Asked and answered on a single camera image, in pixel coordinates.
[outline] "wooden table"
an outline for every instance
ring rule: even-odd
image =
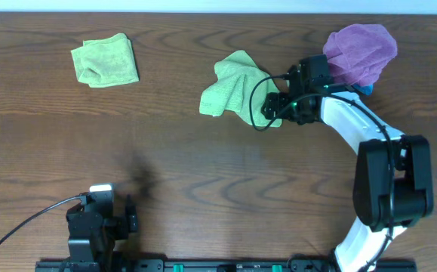
[[[214,63],[232,52],[279,74],[352,23],[382,23],[399,45],[365,103],[432,150],[435,212],[386,256],[437,271],[436,16],[0,14],[0,238],[60,199],[115,182],[138,204],[140,235],[119,245],[131,256],[327,254],[355,217],[345,141],[319,123],[258,133],[234,113],[200,115],[198,104],[216,81]],[[118,32],[133,43],[140,81],[77,82],[69,51]],[[65,258],[68,208],[5,242],[0,271]]]

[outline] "crumpled purple cloth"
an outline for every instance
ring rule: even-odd
[[[353,24],[333,32],[322,49],[336,83],[375,83],[398,54],[396,40],[379,24]]]

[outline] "folded green cloth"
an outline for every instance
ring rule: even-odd
[[[224,110],[237,113],[247,124],[251,125],[248,104],[250,93],[255,85],[269,76],[258,69],[248,54],[237,51],[215,64],[217,82],[203,91],[200,101],[200,113],[211,116],[220,116]],[[258,86],[252,101],[252,112],[255,125],[265,126],[269,120],[265,119],[260,109],[265,101],[266,94],[279,92],[273,80],[267,80]],[[277,119],[272,127],[279,127],[281,119]]]
[[[71,51],[77,80],[91,88],[102,88],[139,81],[133,48],[125,34],[84,41]]]

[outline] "cloth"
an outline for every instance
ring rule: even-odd
[[[217,62],[214,68],[218,80],[203,91],[200,113],[220,116],[224,110],[231,110],[251,125],[248,109],[250,93],[255,85],[269,74],[258,69],[255,62],[243,50]],[[270,92],[279,92],[271,79],[260,84],[254,93],[252,112],[257,126],[265,126],[269,123],[260,110],[266,94]],[[277,119],[271,126],[279,127],[281,124],[282,120]]]
[[[372,85],[398,54],[396,40],[384,26],[353,24],[333,32],[324,45],[329,70],[336,83]]]
[[[71,51],[75,75],[91,88],[102,88],[139,81],[131,41],[119,33],[111,38],[84,41]]]

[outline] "white backdrop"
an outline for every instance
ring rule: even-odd
[[[437,14],[437,0],[0,0],[0,11]]]

